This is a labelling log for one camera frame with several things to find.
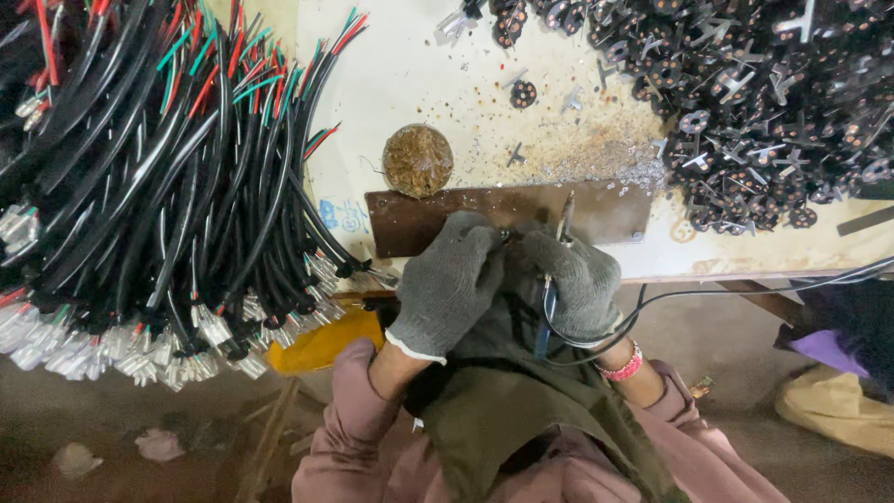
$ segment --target brown metal plate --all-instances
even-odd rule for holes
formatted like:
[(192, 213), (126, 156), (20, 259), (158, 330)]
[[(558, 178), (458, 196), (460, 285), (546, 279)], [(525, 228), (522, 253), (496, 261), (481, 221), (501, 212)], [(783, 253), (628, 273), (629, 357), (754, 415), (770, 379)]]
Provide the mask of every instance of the brown metal plate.
[(500, 228), (543, 219), (544, 214), (554, 224), (572, 190), (575, 208), (571, 233), (578, 239), (589, 244), (643, 240), (652, 208), (652, 189), (625, 186), (617, 180), (453, 189), (423, 200), (394, 191), (367, 192), (375, 255), (379, 259), (419, 255), (441, 232), (447, 216), (460, 209), (482, 213)]

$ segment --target white table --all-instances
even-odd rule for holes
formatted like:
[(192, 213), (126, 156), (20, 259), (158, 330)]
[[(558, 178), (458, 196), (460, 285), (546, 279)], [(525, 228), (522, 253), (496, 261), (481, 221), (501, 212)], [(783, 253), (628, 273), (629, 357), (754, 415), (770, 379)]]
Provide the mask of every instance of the white table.
[[(292, 39), (290, 30), (299, 27), (294, 39), (305, 63), (316, 39), (334, 39), (356, 3), (254, 4), (250, 8), (260, 8), (283, 40)], [(342, 125), (309, 160), (309, 180), (317, 204), (332, 216), (333, 235), (361, 258), (375, 249), (364, 193), (388, 188), (380, 173), (382, 149), (403, 125), (430, 124), (447, 137), (456, 166), (448, 188), (612, 177), (637, 159), (653, 158), (650, 139), (664, 137), (649, 105), (630, 96), (630, 81), (616, 74), (608, 78), (608, 89), (594, 92), (601, 87), (598, 55), (580, 33), (568, 39), (532, 16), (516, 49), (507, 51), (494, 44), (495, 18), (486, 14), (471, 35), (467, 30), (445, 41), (435, 26), (459, 4), (360, 0), (359, 10), (370, 12), (369, 29), (344, 51), (320, 99), (312, 130)], [(508, 90), (499, 88), (523, 67), (528, 69), (525, 79), (539, 91), (539, 103), (519, 111), (510, 106)], [(584, 109), (561, 115), (576, 85), (582, 88), (578, 99)], [(528, 162), (507, 168), (520, 141)], [(819, 215), (811, 229), (780, 226), (757, 237), (732, 237), (696, 233), (685, 219), (679, 191), (669, 199), (659, 192), (643, 243), (601, 248), (620, 262), (628, 282), (821, 275), (894, 254), (894, 240), (887, 237), (894, 222), (846, 237), (835, 230), (841, 222), (889, 205), (864, 200), (811, 205)], [(397, 274), (404, 263), (377, 261)]]

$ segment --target pink bracelet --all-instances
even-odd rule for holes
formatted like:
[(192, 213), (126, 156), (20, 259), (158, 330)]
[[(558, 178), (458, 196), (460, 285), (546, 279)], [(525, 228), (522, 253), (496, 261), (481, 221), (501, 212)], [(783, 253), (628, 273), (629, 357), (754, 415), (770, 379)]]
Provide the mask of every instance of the pink bracelet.
[(606, 379), (612, 381), (619, 381), (628, 379), (633, 374), (637, 373), (640, 367), (643, 366), (643, 352), (639, 350), (639, 345), (636, 341), (633, 343), (633, 355), (630, 356), (630, 361), (627, 362), (622, 368), (617, 369), (616, 371), (607, 371), (606, 369), (600, 367), (599, 365), (595, 365), (596, 369), (601, 373)]

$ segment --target gray work glove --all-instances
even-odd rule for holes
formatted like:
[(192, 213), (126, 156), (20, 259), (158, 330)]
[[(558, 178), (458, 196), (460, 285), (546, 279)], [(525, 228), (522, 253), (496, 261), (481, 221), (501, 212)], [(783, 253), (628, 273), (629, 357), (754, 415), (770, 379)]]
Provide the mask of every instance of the gray work glove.
[(596, 347), (617, 327), (620, 311), (611, 298), (620, 286), (620, 264), (609, 254), (575, 240), (569, 248), (543, 231), (525, 235), (528, 258), (558, 286), (552, 326), (571, 345)]
[(444, 356), (491, 307), (503, 278), (500, 231), (483, 215), (458, 211), (403, 270), (403, 304), (385, 331), (407, 356), (446, 364)]

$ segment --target dirt floor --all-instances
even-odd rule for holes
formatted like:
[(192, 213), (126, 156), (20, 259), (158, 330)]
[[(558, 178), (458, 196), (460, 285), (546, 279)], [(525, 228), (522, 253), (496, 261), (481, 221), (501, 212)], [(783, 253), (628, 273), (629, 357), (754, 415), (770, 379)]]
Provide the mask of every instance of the dirt floor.
[[(652, 285), (647, 296), (699, 287), (718, 289), (714, 284)], [(631, 309), (637, 293), (638, 286), (622, 287), (618, 302), (623, 310)], [(889, 498), (894, 460), (841, 446), (776, 417), (777, 387), (810, 363), (772, 348), (779, 324), (740, 297), (686, 297), (648, 308), (631, 336), (648, 357), (675, 365), (684, 381), (714, 380), (699, 401), (703, 415), (792, 501)], [(262, 500), (288, 500), (285, 484), (299, 461), (288, 455), (288, 446), (319, 424), (320, 403), (331, 398), (329, 377), (320, 371), (302, 378), (305, 395), (290, 411), (283, 449), (271, 472), (272, 488)], [(43, 370), (20, 371), (0, 357), (0, 501), (232, 501), (263, 428), (263, 414), (240, 426), (231, 447), (189, 453), (163, 465), (139, 457), (133, 435), (158, 425), (172, 411), (198, 422), (227, 417), (241, 422), (282, 381), (272, 372), (257, 381), (227, 372), (175, 394), (163, 385), (135, 388), (116, 371), (98, 382), (67, 382)], [(409, 417), (396, 425), (384, 449), (386, 461), (399, 453), (409, 425)], [(70, 441), (84, 443), (105, 459), (79, 482), (63, 480), (49, 464)]]

